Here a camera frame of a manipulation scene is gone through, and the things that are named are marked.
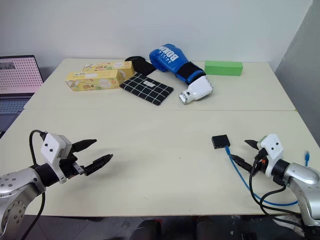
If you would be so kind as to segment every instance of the floor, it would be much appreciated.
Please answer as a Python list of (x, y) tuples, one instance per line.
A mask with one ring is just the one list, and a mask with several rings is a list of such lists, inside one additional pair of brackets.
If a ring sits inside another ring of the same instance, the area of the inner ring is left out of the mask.
[[(19, 230), (22, 237), (34, 215), (26, 215)], [(156, 217), (55, 217), (41, 216), (27, 240), (129, 240), (136, 227), (147, 219), (162, 221), (162, 240), (193, 240), (192, 216)], [(303, 240), (291, 229), (265, 216), (211, 216), (223, 240), (241, 240), (242, 232), (256, 232), (258, 240)]]

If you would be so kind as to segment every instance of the laptop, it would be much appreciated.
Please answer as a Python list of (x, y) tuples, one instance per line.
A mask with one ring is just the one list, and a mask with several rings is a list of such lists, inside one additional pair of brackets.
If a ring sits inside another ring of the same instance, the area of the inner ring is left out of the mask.
[(0, 132), (5, 132), (41, 87), (34, 55), (0, 56)]

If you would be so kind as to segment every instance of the white table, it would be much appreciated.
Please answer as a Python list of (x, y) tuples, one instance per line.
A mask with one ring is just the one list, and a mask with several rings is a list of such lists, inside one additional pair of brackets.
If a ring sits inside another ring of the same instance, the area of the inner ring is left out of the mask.
[[(103, 63), (108, 59), (65, 59), (43, 86), (25, 105), (26, 109), (110, 109), (127, 110), (275, 110), (289, 111), (295, 107), (272, 72), (269, 64), (244, 63), (241, 76), (208, 75), (213, 93), (200, 101), (183, 105), (179, 93), (187, 85), (173, 73), (154, 71), (148, 77), (174, 88), (160, 106), (138, 98), (123, 89), (73, 92), (65, 83), (70, 72), (81, 72), (85, 64)], [(195, 62), (200, 68), (204, 62)]]
[[(296, 111), (195, 111), (26, 109), (0, 139), (1, 174), (32, 164), (28, 146), (33, 129), (63, 134), (72, 142), (98, 139), (76, 154), (87, 165), (105, 154), (112, 160), (96, 173), (77, 176), (47, 189), (44, 215), (159, 216), (261, 214), (233, 169), (224, 149), (214, 149), (211, 136), (227, 134), (231, 153), (252, 163), (257, 153), (244, 140), (277, 133), (284, 160), (320, 170), (320, 149)], [(41, 140), (34, 137), (36, 157)], [(240, 170), (248, 179), (248, 173)], [(258, 173), (254, 189), (260, 196), (278, 189)], [(295, 200), (289, 190), (269, 198)], [(41, 198), (27, 210), (36, 214)]]

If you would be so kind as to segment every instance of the laptop keyboard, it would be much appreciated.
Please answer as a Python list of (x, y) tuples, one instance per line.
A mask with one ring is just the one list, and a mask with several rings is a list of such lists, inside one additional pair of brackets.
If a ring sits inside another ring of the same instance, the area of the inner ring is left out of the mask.
[(0, 101), (0, 114), (19, 114), (28, 100)]

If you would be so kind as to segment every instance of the black cable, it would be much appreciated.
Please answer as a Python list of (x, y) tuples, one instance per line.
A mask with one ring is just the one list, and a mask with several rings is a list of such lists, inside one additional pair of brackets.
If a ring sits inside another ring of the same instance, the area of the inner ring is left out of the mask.
[[(37, 160), (36, 160), (36, 155), (35, 155), (35, 151), (34, 151), (34, 146), (33, 146), (33, 136), (35, 133), (39, 133), (40, 136), (42, 137), (42, 139), (44, 140), (45, 136), (46, 136), (46, 132), (40, 131), (40, 130), (32, 130), (30, 132), (29, 135), (29, 146), (30, 146), (30, 152), (31, 152), (31, 157), (32, 157), (32, 162), (33, 162), (33, 166), (38, 166), (37, 164)], [(36, 215), (35, 219), (33, 220), (33, 222), (30, 224), (30, 226), (28, 227), (28, 229), (25, 231), (24, 235), (22, 236), (21, 240), (25, 240), (26, 237), (28, 236), (28, 234), (30, 233), (31, 229), (35, 226), (36, 222), (38, 221), (38, 219), (40, 218), (40, 215), (42, 214), (44, 208), (45, 208), (45, 203), (46, 203), (46, 193), (43, 192), (42, 193), (42, 200), (41, 200), (41, 206), (39, 209), (38, 214)]]
[(43, 192), (42, 193), (42, 201), (41, 201), (41, 207), (39, 209), (38, 214), (36, 215), (35, 219), (33, 220), (33, 222), (30, 224), (30, 226), (28, 227), (28, 229), (25, 231), (24, 235), (22, 236), (21, 240), (25, 240), (26, 237), (28, 236), (28, 234), (30, 233), (31, 229), (34, 227), (34, 225), (36, 224), (36, 222), (38, 221), (38, 219), (40, 218), (40, 215), (42, 214), (44, 208), (45, 208), (45, 203), (46, 203), (46, 193)]
[(270, 191), (270, 192), (267, 192), (265, 195), (263, 195), (263, 196), (261, 197), (260, 203), (259, 203), (260, 208), (261, 208), (262, 212), (263, 212), (266, 216), (271, 217), (272, 219), (277, 220), (277, 221), (280, 221), (280, 222), (283, 222), (283, 223), (295, 225), (295, 226), (301, 228), (302, 230), (304, 230), (304, 227), (303, 227), (302, 225), (300, 225), (300, 224), (298, 224), (298, 223), (296, 223), (296, 222), (294, 222), (294, 221), (288, 221), (288, 220), (280, 219), (280, 218), (277, 218), (277, 217), (275, 217), (275, 216), (270, 215), (268, 212), (266, 212), (266, 210), (265, 210), (264, 207), (263, 207), (263, 201), (264, 201), (264, 199), (265, 199), (266, 197), (268, 197), (268, 196), (270, 196), (270, 195), (272, 195), (272, 194), (281, 193), (281, 192), (283, 192), (284, 190), (286, 190), (286, 188), (287, 188), (286, 185), (284, 185), (281, 189), (274, 190), (274, 191)]
[[(254, 159), (254, 162), (253, 162), (253, 165), (252, 165), (252, 169), (251, 169), (251, 172), (250, 172), (250, 176), (249, 176), (249, 188), (250, 188), (250, 194), (253, 198), (253, 200), (260, 206), (260, 208), (262, 209), (263, 213), (266, 215), (266, 216), (269, 216), (279, 222), (283, 222), (283, 223), (287, 223), (287, 224), (292, 224), (292, 225), (295, 225), (299, 228), (302, 228), (302, 230), (304, 229), (302, 225), (294, 222), (294, 221), (288, 221), (288, 220), (283, 220), (283, 219), (280, 219), (280, 218), (276, 218), (274, 216), (271, 216), (269, 213), (267, 213), (263, 208), (265, 209), (269, 209), (269, 210), (273, 210), (273, 211), (279, 211), (279, 212), (284, 212), (284, 213), (288, 213), (288, 214), (293, 214), (293, 215), (296, 215), (296, 216), (300, 216), (299, 213), (297, 212), (294, 212), (294, 211), (290, 211), (290, 210), (286, 210), (286, 209), (281, 209), (281, 208), (276, 208), (276, 207), (271, 207), (271, 206), (266, 206), (266, 205), (263, 205), (262, 203), (260, 204), (260, 202), (256, 199), (255, 195), (254, 195), (254, 190), (253, 190), (253, 187), (252, 187), (252, 178), (253, 178), (253, 174), (254, 174), (254, 170), (257, 166), (257, 163), (258, 163), (259, 159)], [(281, 188), (280, 190), (275, 190), (275, 191), (271, 191), (271, 192), (268, 192), (266, 193), (265, 195), (262, 196), (262, 198), (260, 200), (264, 200), (266, 197), (268, 197), (269, 195), (273, 194), (273, 193), (278, 193), (278, 192), (282, 192), (284, 191), (283, 188)]]
[(35, 133), (39, 133), (40, 135), (43, 134), (43, 131), (40, 130), (32, 130), (30, 132), (29, 135), (29, 146), (30, 146), (30, 152), (31, 152), (31, 157), (32, 157), (32, 162), (34, 166), (38, 166), (37, 161), (36, 161), (36, 155), (35, 155), (35, 151), (34, 151), (34, 145), (32, 143), (32, 138), (34, 136)]

